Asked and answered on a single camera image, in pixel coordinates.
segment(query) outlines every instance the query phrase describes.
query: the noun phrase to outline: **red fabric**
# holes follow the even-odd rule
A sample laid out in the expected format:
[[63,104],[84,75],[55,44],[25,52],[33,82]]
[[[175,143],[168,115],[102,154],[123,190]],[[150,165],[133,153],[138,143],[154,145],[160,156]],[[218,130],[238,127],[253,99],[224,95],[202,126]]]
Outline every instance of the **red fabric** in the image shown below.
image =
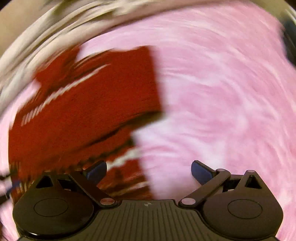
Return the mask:
[[[41,88],[15,118],[9,163],[19,166],[21,180],[114,155],[130,139],[129,121],[161,109],[148,47],[106,51],[75,63],[78,52],[75,47],[59,53],[39,68]],[[68,90],[52,98],[61,88]]]

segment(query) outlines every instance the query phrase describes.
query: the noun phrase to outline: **pink blanket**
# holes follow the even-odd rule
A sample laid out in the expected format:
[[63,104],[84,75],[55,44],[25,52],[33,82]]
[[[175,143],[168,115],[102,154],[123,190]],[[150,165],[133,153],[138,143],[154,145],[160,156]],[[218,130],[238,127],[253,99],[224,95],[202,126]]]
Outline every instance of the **pink blanket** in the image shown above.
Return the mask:
[[[98,36],[84,44],[80,58],[153,45],[165,117],[134,136],[155,196],[180,199],[195,190],[199,184],[190,173],[195,159],[233,174],[254,169],[283,208],[277,237],[291,241],[296,240],[296,71],[285,58],[280,27],[253,4],[191,7]],[[34,83],[28,86],[0,123],[3,171],[9,124],[36,89]],[[8,202],[1,220],[6,237],[16,240],[11,212]]]

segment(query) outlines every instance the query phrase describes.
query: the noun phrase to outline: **pink bedsheet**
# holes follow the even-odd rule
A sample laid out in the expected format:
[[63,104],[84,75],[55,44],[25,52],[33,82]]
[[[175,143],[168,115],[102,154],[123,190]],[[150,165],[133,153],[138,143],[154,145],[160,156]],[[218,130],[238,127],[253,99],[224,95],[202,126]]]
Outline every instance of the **pink bedsheet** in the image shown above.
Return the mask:
[[[134,133],[155,196],[180,199],[195,190],[195,159],[233,174],[255,169],[284,211],[277,237],[296,240],[296,71],[279,22],[253,4],[190,7],[98,36],[80,58],[139,45],[154,46],[165,110],[163,120]],[[36,89],[28,86],[0,123],[3,171],[9,123]],[[6,237],[16,240],[11,212],[8,202],[1,220]]]

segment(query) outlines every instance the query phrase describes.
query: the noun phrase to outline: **triangular cutout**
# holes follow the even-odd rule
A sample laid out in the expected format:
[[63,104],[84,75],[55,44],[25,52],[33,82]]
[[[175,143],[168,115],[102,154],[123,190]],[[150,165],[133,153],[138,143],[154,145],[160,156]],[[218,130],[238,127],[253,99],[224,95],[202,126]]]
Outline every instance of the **triangular cutout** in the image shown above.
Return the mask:
[[50,179],[49,176],[44,176],[40,182],[36,185],[36,188],[49,188],[53,187],[52,180]]
[[262,188],[255,176],[249,176],[249,179],[248,179],[245,187],[247,187],[247,188],[255,188],[255,189],[261,189]]

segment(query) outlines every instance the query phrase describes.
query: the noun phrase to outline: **beige wall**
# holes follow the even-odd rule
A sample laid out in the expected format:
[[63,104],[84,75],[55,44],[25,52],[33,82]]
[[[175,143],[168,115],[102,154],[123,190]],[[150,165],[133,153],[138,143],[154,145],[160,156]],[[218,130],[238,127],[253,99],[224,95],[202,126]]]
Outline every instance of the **beige wall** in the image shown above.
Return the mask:
[[[9,45],[50,6],[46,0],[12,0],[0,11],[0,56]],[[271,14],[279,17],[287,4],[284,0],[253,0]]]

